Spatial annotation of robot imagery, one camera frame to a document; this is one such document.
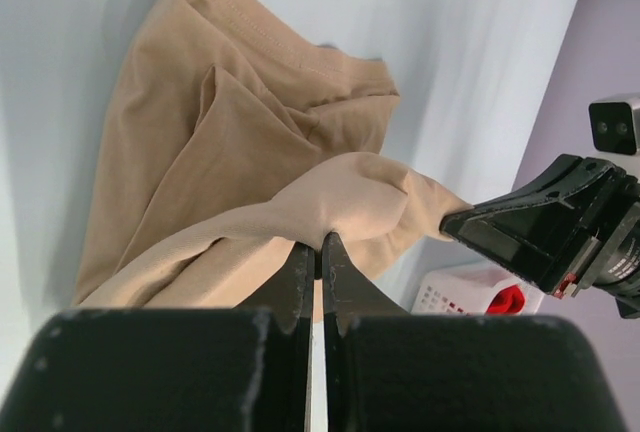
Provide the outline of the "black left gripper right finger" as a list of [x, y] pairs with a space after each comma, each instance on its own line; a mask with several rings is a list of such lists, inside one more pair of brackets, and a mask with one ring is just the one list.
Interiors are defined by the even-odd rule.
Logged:
[[551, 316], [412, 316], [322, 245], [332, 431], [621, 431], [596, 354]]

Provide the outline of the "translucent plastic basket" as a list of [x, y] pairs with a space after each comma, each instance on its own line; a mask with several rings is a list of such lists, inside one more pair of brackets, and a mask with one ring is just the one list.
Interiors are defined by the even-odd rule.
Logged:
[[518, 285], [526, 297], [524, 309], [516, 315], [535, 314], [544, 294], [511, 272], [486, 261], [428, 272], [412, 313], [488, 315], [486, 311], [493, 298], [512, 285]]

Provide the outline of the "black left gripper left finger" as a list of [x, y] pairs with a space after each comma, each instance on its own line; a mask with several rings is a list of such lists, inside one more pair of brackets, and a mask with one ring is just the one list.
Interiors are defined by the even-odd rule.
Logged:
[[34, 335], [5, 431], [305, 431], [315, 253], [233, 309], [71, 309]]

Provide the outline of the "beige t shirt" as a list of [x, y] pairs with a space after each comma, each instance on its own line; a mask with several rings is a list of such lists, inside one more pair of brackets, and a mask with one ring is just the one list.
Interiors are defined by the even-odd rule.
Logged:
[[76, 307], [233, 307], [339, 234], [368, 278], [466, 204], [380, 151], [386, 65], [257, 0], [157, 0], [109, 104]]

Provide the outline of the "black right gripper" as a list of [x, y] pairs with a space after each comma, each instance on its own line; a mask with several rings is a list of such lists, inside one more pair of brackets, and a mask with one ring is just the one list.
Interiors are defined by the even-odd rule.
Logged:
[[610, 161], [563, 154], [522, 188], [451, 213], [440, 231], [557, 299], [589, 288], [639, 317], [639, 183]]

